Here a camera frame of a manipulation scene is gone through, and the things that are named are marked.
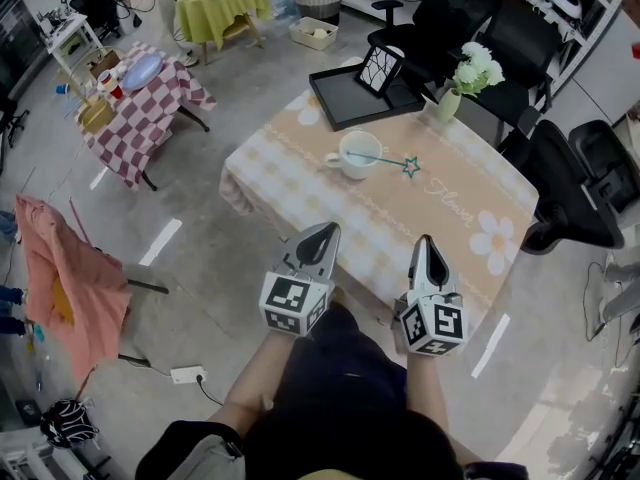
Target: checkered tablecloth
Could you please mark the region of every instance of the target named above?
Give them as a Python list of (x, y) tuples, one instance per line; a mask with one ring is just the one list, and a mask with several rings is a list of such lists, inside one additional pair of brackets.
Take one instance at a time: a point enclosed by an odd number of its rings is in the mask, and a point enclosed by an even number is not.
[(83, 131), (89, 149), (134, 190), (153, 152), (171, 136), (169, 125), (180, 105), (188, 101), (212, 110), (216, 104), (176, 57), (153, 46), (135, 42), (122, 61), (131, 67), (148, 53), (159, 53), (164, 59), (158, 76), (119, 100), (110, 96), (109, 103), (116, 111), (113, 121), (98, 133)]
[(418, 155), (415, 176), (380, 164), (369, 178), (354, 182), (323, 164), (349, 130), (331, 131), (306, 91), (227, 158), (220, 194), (241, 214), (263, 214), (282, 237), (337, 222), (337, 284), (387, 317), (394, 299), (408, 289), (415, 241), (432, 235), (464, 297), (473, 332), (513, 265), (538, 194), (463, 123), (430, 118), (433, 107), (427, 102), (420, 115), (361, 127), (388, 147), (385, 156)]

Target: flower bouquet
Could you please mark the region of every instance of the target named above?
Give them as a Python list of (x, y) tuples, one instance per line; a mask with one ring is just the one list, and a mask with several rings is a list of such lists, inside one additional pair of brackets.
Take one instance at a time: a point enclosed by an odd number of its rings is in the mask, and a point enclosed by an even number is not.
[(467, 57), (461, 61), (453, 75), (455, 87), (449, 89), (438, 104), (438, 118), (449, 121), (460, 105), (463, 94), (476, 96), (488, 85), (497, 85), (504, 80), (502, 67), (491, 58), (491, 50), (479, 43), (466, 43), (462, 53)]

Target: star-shaped wand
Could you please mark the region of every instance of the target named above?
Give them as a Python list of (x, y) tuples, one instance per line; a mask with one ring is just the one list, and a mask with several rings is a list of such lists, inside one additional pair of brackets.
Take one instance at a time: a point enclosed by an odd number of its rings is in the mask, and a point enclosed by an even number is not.
[(418, 165), (418, 157), (405, 158), (404, 162), (396, 162), (395, 160), (387, 160), (379, 156), (363, 155), (361, 153), (354, 153), (353, 151), (347, 151), (347, 155), (359, 156), (361, 158), (368, 158), (369, 160), (380, 160), (381, 162), (387, 162), (388, 164), (395, 164), (403, 167), (402, 172), (406, 173), (410, 179), (413, 179), (413, 175), (420, 170)]

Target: pink checkered tablecloth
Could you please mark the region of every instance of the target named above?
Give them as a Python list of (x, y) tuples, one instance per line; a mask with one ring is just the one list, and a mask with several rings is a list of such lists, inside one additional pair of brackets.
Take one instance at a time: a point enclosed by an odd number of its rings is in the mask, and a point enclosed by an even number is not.
[(180, 105), (189, 101), (212, 110), (216, 104), (176, 57), (153, 46), (135, 42), (122, 61), (131, 67), (147, 53), (159, 53), (164, 59), (158, 76), (119, 100), (110, 96), (109, 103), (116, 111), (113, 121), (98, 133), (82, 133), (89, 149), (134, 190), (153, 152), (171, 136), (169, 125)]

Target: black tray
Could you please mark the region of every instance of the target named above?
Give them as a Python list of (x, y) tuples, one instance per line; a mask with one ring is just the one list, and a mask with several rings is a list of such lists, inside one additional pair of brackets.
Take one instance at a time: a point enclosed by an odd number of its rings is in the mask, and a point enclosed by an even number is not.
[(391, 82), (378, 97), (356, 82), (362, 64), (345, 66), (309, 75), (309, 83), (334, 131), (385, 117), (418, 112), (425, 100), (402, 76)]

